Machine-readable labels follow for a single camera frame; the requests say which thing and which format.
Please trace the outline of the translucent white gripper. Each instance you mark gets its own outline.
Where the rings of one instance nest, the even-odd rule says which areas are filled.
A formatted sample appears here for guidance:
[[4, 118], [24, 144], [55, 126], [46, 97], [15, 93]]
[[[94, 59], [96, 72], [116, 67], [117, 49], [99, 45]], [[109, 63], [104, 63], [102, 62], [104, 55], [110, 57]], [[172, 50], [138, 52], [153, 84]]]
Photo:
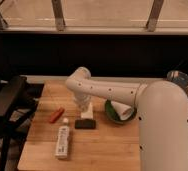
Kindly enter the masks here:
[[84, 93], [75, 93], [74, 102], [81, 112], [85, 112], [90, 104], [91, 96]]

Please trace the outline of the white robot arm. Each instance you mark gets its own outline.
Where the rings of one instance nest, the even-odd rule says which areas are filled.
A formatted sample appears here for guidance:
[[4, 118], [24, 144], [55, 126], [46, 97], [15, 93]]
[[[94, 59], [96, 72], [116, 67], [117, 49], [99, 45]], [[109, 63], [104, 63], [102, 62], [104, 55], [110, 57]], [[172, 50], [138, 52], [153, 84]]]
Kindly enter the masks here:
[[80, 67], [65, 82], [77, 102], [89, 95], [137, 110], [141, 171], [188, 171], [188, 97], [165, 80], [150, 84], [95, 81]]

